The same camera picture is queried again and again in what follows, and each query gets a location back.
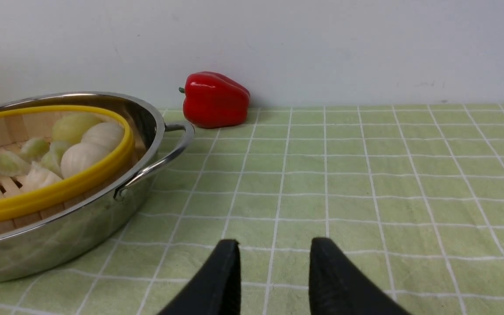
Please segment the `pot rim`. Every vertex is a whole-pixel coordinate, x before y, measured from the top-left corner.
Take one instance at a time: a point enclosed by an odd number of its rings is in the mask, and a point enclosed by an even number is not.
[[[114,92],[100,92],[100,91],[63,92],[63,93],[34,96],[32,98],[23,98],[23,99],[16,100],[16,101],[6,102],[6,103],[0,105],[0,110],[1,109],[13,109],[12,108],[13,106],[24,105],[29,102],[35,102],[35,101],[40,101],[40,100],[50,100],[53,98],[56,100],[64,100],[64,99],[67,99],[68,97],[74,97],[74,96],[111,96],[114,98],[122,98],[124,100],[128,100],[130,102],[136,103],[138,106],[141,106],[146,111],[148,111],[148,113],[150,113],[154,118],[154,121],[156,123],[156,126],[155,126],[156,132],[154,135],[153,142],[151,143],[149,149],[146,151],[146,153],[143,155],[143,157],[134,166],[132,166],[132,168],[130,168],[130,170],[128,170],[128,172],[126,172],[124,175],[122,175],[120,178],[118,178],[112,184],[106,186],[105,188],[101,189],[98,193],[92,195],[90,198],[83,200],[82,202],[70,207],[67,210],[64,210],[60,213],[56,213],[55,215],[52,215],[51,217],[48,217],[44,220],[40,220],[36,223],[27,225],[26,227],[21,227],[21,228],[9,231],[7,233],[0,234],[0,242],[3,241],[4,239],[8,239],[11,237],[15,237],[16,235],[21,235],[23,233],[27,233],[27,232],[32,231],[34,229],[38,229],[40,227],[43,227],[44,225],[49,224],[53,221],[56,221],[58,219],[62,219],[63,217],[66,217],[67,215],[70,215],[70,214],[74,213],[75,211],[81,209],[82,207],[94,202],[96,199],[99,199],[102,196],[116,190],[117,188],[122,186],[125,182],[129,181],[132,177],[134,177],[134,175],[136,175],[136,173],[138,171],[140,171],[143,167],[145,167],[148,164],[149,160],[156,155],[156,153],[158,151],[158,147],[160,146],[162,138],[164,137],[164,133],[165,133],[164,119],[162,118],[161,113],[158,111],[158,109],[156,107],[154,107],[150,103],[148,103],[140,98],[136,98],[134,96],[120,94],[120,93],[114,93]]]

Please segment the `bamboo steamer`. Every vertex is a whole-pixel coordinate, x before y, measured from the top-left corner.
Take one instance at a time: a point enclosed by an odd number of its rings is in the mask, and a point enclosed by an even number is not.
[[[139,160],[136,140],[129,122],[121,115],[102,108],[78,105],[50,105],[0,112],[0,153],[18,153],[30,138],[51,141],[52,126],[62,116],[90,112],[104,122],[124,128],[120,145],[103,160],[63,181],[32,192],[23,190],[26,176],[0,175],[0,235],[58,214],[112,184]]]

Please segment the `yellow steamer rim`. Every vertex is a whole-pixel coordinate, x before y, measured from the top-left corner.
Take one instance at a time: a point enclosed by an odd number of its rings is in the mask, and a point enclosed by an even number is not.
[[[130,125],[121,115],[110,110],[81,105],[49,105],[6,110],[0,112],[0,118],[41,112],[88,112],[108,116],[122,125],[124,137],[108,156],[86,170],[58,183],[0,199],[0,221],[36,213],[89,191],[118,172],[133,154],[135,141]]]

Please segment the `stainless steel pot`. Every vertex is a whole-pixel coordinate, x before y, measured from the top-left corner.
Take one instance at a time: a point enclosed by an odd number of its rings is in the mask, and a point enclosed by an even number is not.
[[[52,104],[96,106],[130,118],[147,151],[124,176],[91,198],[53,217],[0,235],[0,281],[48,270],[103,242],[142,206],[157,172],[194,138],[194,127],[189,122],[165,124],[159,111],[148,102],[115,93],[44,95],[0,105],[0,111]],[[172,152],[158,159],[164,133],[174,130],[184,130],[184,136]]]

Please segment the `tablecloth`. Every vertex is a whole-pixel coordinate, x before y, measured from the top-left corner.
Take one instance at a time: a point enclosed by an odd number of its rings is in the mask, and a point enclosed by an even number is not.
[[[306,315],[316,236],[414,314],[504,314],[504,104],[252,108],[198,129],[108,241],[0,283],[0,314],[150,315],[235,238],[242,313]]]

